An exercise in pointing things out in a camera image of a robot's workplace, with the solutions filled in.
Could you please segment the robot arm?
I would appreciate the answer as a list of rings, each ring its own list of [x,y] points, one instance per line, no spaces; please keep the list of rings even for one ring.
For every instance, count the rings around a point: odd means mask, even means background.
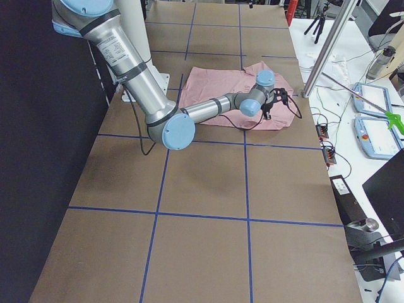
[[[194,139],[195,125],[230,110],[246,116],[261,111],[269,117],[276,102],[288,105],[283,88],[275,88],[275,76],[263,70],[247,93],[227,93],[196,105],[180,108],[169,100],[157,72],[150,71],[150,48],[139,1],[52,1],[54,30],[62,35],[91,41],[118,83],[145,114],[149,138],[169,150],[182,150]]]

